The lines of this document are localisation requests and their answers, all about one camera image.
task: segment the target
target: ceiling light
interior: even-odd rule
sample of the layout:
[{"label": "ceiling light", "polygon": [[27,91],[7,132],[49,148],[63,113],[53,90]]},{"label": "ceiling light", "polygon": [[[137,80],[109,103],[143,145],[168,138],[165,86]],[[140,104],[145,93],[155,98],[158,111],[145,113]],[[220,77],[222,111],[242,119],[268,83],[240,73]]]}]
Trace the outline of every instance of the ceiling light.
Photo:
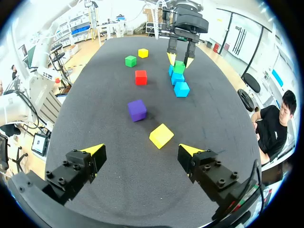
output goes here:
[{"label": "ceiling light", "polygon": [[266,12],[266,10],[267,10],[267,8],[265,7],[265,8],[263,8],[262,10],[261,10],[261,13],[265,13]]}]

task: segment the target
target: cable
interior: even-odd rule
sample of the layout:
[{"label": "cable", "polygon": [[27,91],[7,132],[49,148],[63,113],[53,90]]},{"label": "cable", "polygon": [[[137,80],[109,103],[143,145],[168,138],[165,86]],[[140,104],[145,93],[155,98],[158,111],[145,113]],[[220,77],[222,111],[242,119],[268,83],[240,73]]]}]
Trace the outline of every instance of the cable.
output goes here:
[{"label": "cable", "polygon": [[260,210],[260,214],[262,213],[262,211],[264,210],[264,194],[263,194],[263,190],[262,190],[262,181],[261,181],[261,177],[260,177],[260,170],[258,169],[258,167],[256,168],[256,173],[257,173],[257,179],[258,179],[258,184],[259,184],[259,188],[260,188],[260,193],[261,193],[261,198],[262,198],[262,206],[261,206],[261,210]]},{"label": "cable", "polygon": [[234,202],[234,207],[229,207],[226,209],[226,211],[222,214],[222,216],[218,217],[216,220],[212,221],[211,223],[209,223],[206,228],[210,228],[215,226],[216,224],[218,224],[222,219],[224,219],[226,216],[229,215],[229,213],[231,213],[240,203],[240,201],[243,199],[243,197],[245,196],[245,194],[248,192],[248,189],[252,183],[253,180],[253,176],[255,174],[255,169],[258,169],[257,167],[257,159],[255,159],[255,161],[253,162],[253,167],[251,170],[251,174],[250,177],[248,179],[248,182],[246,183],[246,186],[244,187],[243,191],[240,193],[240,195],[238,196],[237,200]]},{"label": "cable", "polygon": [[37,122],[38,122],[37,126],[36,126],[36,128],[37,128],[39,125],[39,119],[40,120],[42,120],[42,119],[38,116],[38,113],[37,113],[35,107],[31,103],[31,101],[22,92],[20,92],[19,90],[14,90],[13,92],[16,93],[27,104],[27,106],[30,108],[30,110],[36,115]]}]

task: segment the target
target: floor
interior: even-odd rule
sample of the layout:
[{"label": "floor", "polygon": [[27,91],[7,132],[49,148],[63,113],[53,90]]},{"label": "floor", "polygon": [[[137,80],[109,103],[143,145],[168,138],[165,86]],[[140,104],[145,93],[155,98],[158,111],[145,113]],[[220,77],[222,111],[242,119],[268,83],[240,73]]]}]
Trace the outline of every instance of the floor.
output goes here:
[{"label": "floor", "polygon": [[[79,51],[72,56],[66,63],[65,67],[68,71],[72,71],[69,75],[71,82],[75,82],[78,76],[80,75],[81,71],[85,67],[85,65],[90,61],[92,56],[97,52],[100,48],[98,43],[98,38],[92,42],[92,40],[82,41],[76,43],[78,45]],[[198,46],[203,52],[205,52],[210,59],[221,69],[221,71],[225,74],[227,79],[233,85],[235,90],[237,91],[240,88],[245,88],[245,83],[241,80],[238,73],[232,68],[231,65],[219,54],[213,52],[212,49],[207,48],[205,44],[200,44]],[[64,51],[67,51],[70,46],[65,47]],[[54,94],[59,93],[60,84],[55,84],[53,88]],[[9,144],[11,145],[9,150],[9,157],[15,159],[17,155],[17,148],[19,146],[22,147],[20,151],[20,155],[24,153],[28,154],[28,157],[25,157],[21,162],[21,167],[23,168],[24,172],[27,173],[30,170],[35,172],[39,177],[44,179],[45,173],[45,162],[42,161],[40,158],[35,156],[31,151],[33,137],[29,134],[25,133],[25,131],[21,131],[21,135],[15,140],[13,137],[9,138]],[[8,176],[12,176],[12,174],[17,173],[17,166],[12,161],[9,161],[9,171],[7,171]]]}]

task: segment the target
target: cyan cube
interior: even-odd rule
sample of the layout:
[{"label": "cyan cube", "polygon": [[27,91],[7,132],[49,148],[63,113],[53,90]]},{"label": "cyan cube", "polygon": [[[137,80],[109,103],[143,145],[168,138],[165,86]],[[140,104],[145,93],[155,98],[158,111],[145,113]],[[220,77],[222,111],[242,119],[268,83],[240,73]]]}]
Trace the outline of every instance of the cyan cube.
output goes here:
[{"label": "cyan cube", "polygon": [[129,114],[133,122],[142,120],[147,116],[147,109],[142,100],[132,101],[128,103]]},{"label": "cyan cube", "polygon": [[190,92],[190,88],[187,82],[177,82],[174,87],[174,92],[176,97],[187,97]]},{"label": "cyan cube", "polygon": [[169,67],[169,76],[170,77],[172,76],[172,73],[173,73],[173,66],[170,65],[170,67]]},{"label": "cyan cube", "polygon": [[177,73],[174,73],[172,74],[172,77],[171,77],[171,82],[172,82],[172,85],[174,86],[177,82],[184,82],[185,81],[185,78],[184,78],[184,75],[183,74],[177,74]]}]

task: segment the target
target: cube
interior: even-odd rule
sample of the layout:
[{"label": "cube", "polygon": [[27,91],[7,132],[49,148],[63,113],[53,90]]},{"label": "cube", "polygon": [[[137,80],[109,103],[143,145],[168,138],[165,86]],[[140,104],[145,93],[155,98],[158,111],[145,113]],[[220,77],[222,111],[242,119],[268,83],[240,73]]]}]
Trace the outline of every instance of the cube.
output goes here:
[{"label": "cube", "polygon": [[185,78],[183,74],[173,73],[171,77],[171,83],[174,86],[177,82],[184,82]]},{"label": "cube", "polygon": [[186,68],[186,66],[185,66],[184,62],[176,60],[173,71],[174,71],[174,73],[177,73],[177,74],[183,74],[185,68]]},{"label": "cube", "polygon": [[135,71],[135,84],[137,86],[146,85],[148,82],[147,72],[145,70]]},{"label": "cube", "polygon": [[174,134],[172,131],[169,130],[166,125],[161,124],[158,126],[154,131],[150,133],[149,139],[154,143],[154,145],[160,149],[163,147],[172,137]]},{"label": "cube", "polygon": [[147,109],[142,100],[128,103],[129,114],[133,122],[142,120],[147,116]]},{"label": "cube", "polygon": [[174,87],[176,97],[187,97],[190,89],[187,82],[177,82]]},{"label": "cube", "polygon": [[140,58],[147,58],[148,54],[149,54],[149,51],[147,49],[142,48],[142,49],[138,50],[138,56]]},{"label": "cube", "polygon": [[170,77],[172,76],[172,73],[173,73],[173,66],[170,64],[170,67],[169,67],[169,76]]},{"label": "cube", "polygon": [[135,56],[128,56],[125,58],[125,65],[127,67],[133,67],[136,66],[137,64],[137,60]]}]

